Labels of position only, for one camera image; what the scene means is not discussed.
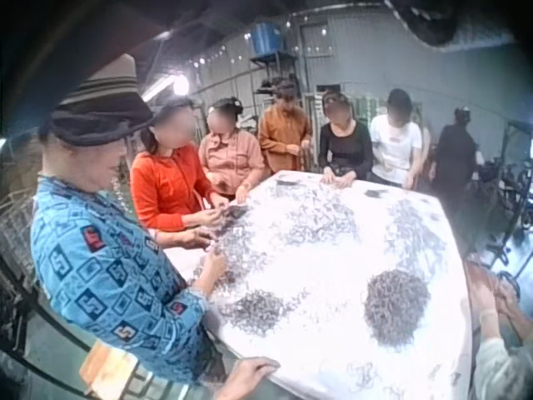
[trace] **ceiling light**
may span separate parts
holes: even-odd
[[[159,78],[157,82],[151,85],[148,90],[143,93],[142,100],[144,100],[145,102],[149,102],[165,88],[173,84],[175,80],[176,75],[169,75],[168,77]]]
[[[172,31],[165,31],[162,33],[159,33],[157,36],[154,37],[156,40],[167,40],[170,39],[172,36]]]
[[[183,74],[176,76],[174,79],[174,94],[177,96],[186,96],[189,94],[189,80]]]

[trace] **hand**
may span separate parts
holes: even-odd
[[[431,164],[431,168],[430,168],[430,171],[428,173],[428,178],[430,179],[430,181],[433,181],[435,179],[435,175],[436,175],[435,164]]]
[[[501,279],[498,282],[495,295],[496,309],[499,313],[510,316],[513,312],[520,309],[515,289],[506,279]]]
[[[208,172],[206,173],[206,178],[211,181],[211,183],[215,186],[218,186],[222,183],[222,178],[219,174],[214,172]]]
[[[349,173],[346,173],[342,177],[339,177],[335,181],[335,186],[339,189],[348,188],[351,186],[353,181],[355,181],[357,178],[357,174],[354,171],[350,171]]]
[[[221,277],[226,271],[226,258],[217,245],[207,253],[206,260],[203,263],[202,274],[205,273],[212,279],[213,283]]]
[[[301,148],[307,150],[311,147],[311,142],[307,139],[301,141]]]
[[[392,167],[392,165],[390,165],[387,161],[385,160],[381,160],[381,166],[383,167],[383,170],[386,171],[386,172],[390,172],[392,171],[394,168]]]
[[[413,184],[415,183],[415,177],[413,177],[410,173],[407,174],[406,180],[403,181],[403,184],[401,187],[405,190],[411,190],[413,188]]]
[[[235,192],[235,199],[237,200],[237,204],[246,203],[247,198],[248,198],[248,189],[244,186],[239,186],[239,188]]]
[[[177,234],[182,235],[179,246],[186,249],[206,249],[211,244],[211,241],[214,240],[212,233],[206,230],[204,227],[187,229],[186,231],[178,232]]]
[[[211,203],[216,209],[225,210],[229,204],[229,200],[218,193],[213,193],[211,195]]]
[[[213,225],[218,222],[222,215],[221,209],[203,210],[194,214],[198,225]]]
[[[297,144],[287,144],[286,151],[289,154],[292,154],[293,156],[297,156],[298,154],[300,154],[300,146],[298,146]]]
[[[256,389],[264,377],[275,372],[279,367],[277,362],[264,357],[238,361],[224,387],[215,395],[215,400],[245,398]]]
[[[324,168],[324,175],[322,175],[322,179],[320,182],[325,183],[326,185],[329,185],[333,183],[333,180],[335,179],[335,174],[329,167]]]
[[[472,308],[478,313],[485,310],[496,310],[494,294],[484,283],[474,283],[471,287]]]

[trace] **blue water tank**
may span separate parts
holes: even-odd
[[[258,57],[284,50],[281,31],[274,23],[258,23],[252,30],[252,42]]]

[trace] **orange shirt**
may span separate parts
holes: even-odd
[[[217,191],[228,195],[235,194],[241,185],[254,188],[265,169],[259,142],[246,131],[232,133],[228,139],[209,133],[202,139],[198,155],[204,171],[221,178]]]
[[[304,111],[295,107],[291,112],[274,104],[266,109],[259,124],[259,143],[265,152],[266,164],[274,173],[282,169],[297,171],[300,159],[286,151],[287,144],[301,145],[311,139],[311,123]]]
[[[135,211],[146,228],[181,231],[185,228],[182,215],[202,210],[195,191],[203,198],[213,192],[191,144],[174,150],[170,157],[138,154],[130,176]]]

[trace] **black shirt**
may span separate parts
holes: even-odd
[[[444,188],[463,188],[476,168],[476,144],[461,125],[447,125],[439,138],[435,154],[434,184]]]
[[[327,161],[327,152],[331,152],[331,161]],[[328,166],[340,177],[350,171],[357,174],[357,179],[366,179],[372,169],[372,141],[368,127],[357,122],[352,133],[338,137],[331,130],[331,124],[324,125],[320,132],[319,163],[322,168]]]

